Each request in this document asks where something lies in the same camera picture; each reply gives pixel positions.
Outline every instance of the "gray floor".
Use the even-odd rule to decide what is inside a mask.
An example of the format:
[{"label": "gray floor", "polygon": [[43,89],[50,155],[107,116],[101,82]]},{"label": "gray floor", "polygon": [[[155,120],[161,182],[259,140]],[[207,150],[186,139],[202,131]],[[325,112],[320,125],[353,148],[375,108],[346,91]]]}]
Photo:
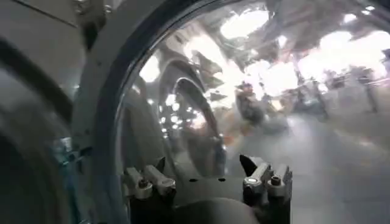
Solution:
[{"label": "gray floor", "polygon": [[293,223],[390,223],[388,149],[309,116],[290,116],[288,125],[243,137],[230,174],[243,173],[239,154],[289,164]]}]

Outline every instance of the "screw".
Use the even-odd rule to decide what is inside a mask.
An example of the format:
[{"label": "screw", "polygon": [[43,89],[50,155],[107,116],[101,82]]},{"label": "screw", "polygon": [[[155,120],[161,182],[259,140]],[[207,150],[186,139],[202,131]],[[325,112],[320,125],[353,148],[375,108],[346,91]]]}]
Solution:
[{"label": "screw", "polygon": [[280,186],[280,184],[282,183],[280,177],[278,176],[272,176],[271,177],[271,184],[274,185],[274,186]]},{"label": "screw", "polygon": [[148,184],[148,182],[145,179],[142,179],[142,180],[140,180],[140,182],[138,182],[138,187],[145,188],[147,186],[147,184]]}]

